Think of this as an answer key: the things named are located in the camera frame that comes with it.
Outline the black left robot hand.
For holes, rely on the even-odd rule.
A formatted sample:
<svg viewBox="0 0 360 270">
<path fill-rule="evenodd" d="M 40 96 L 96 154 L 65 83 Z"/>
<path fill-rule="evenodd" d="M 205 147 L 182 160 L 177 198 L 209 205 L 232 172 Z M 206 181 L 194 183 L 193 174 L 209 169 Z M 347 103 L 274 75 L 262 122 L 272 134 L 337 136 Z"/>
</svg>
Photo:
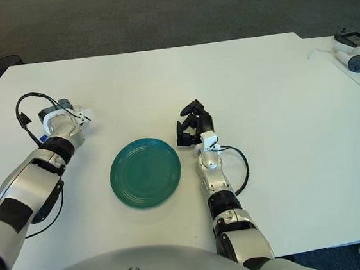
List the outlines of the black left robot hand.
<svg viewBox="0 0 360 270">
<path fill-rule="evenodd" d="M 47 114 L 57 111 L 57 110 L 62 110 L 63 108 L 65 108 L 67 110 L 71 109 L 72 111 L 74 110 L 74 107 L 71 105 L 71 103 L 68 99 L 59 99 L 58 104 L 56 106 L 50 106 L 50 107 L 44 108 L 41 111 L 39 111 L 38 117 L 39 117 L 40 121 L 43 122 L 44 117 Z"/>
</svg>

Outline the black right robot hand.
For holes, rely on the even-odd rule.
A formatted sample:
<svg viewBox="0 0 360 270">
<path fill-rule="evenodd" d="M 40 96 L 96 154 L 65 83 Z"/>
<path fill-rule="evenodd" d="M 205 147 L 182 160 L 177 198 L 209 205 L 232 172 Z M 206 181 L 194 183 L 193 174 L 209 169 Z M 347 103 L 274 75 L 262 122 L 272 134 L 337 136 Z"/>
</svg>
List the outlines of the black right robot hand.
<svg viewBox="0 0 360 270">
<path fill-rule="evenodd" d="M 201 135 L 204 132 L 214 131 L 213 118 L 197 99 L 184 107 L 180 116 L 186 119 L 184 122 L 177 121 L 176 123 L 178 146 L 197 145 L 201 143 Z"/>
</svg>

